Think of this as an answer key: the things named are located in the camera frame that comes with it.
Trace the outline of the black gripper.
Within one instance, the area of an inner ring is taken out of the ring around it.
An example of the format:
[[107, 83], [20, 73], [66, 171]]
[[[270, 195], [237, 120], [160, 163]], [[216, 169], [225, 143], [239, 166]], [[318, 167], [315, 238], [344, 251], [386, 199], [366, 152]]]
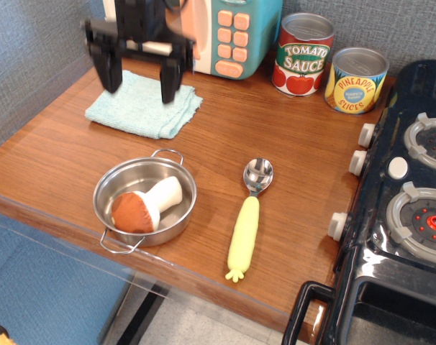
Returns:
[[160, 85], [164, 104], [171, 103], [180, 88], [183, 70], [194, 69], [194, 41], [173, 31], [162, 19], [156, 23], [118, 23], [107, 19], [85, 19], [88, 53], [104, 89], [115, 93], [122, 83], [122, 57], [161, 60]]

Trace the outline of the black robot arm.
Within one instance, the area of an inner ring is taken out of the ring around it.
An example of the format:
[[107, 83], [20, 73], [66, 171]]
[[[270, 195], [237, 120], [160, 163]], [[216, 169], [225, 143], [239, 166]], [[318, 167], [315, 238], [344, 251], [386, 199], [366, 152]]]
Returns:
[[115, 1], [116, 18], [85, 19], [86, 46], [104, 89], [122, 84], [122, 58], [159, 62], [162, 102], [174, 100], [183, 73], [194, 66], [194, 41], [172, 31], [166, 12], [179, 12], [168, 1]]

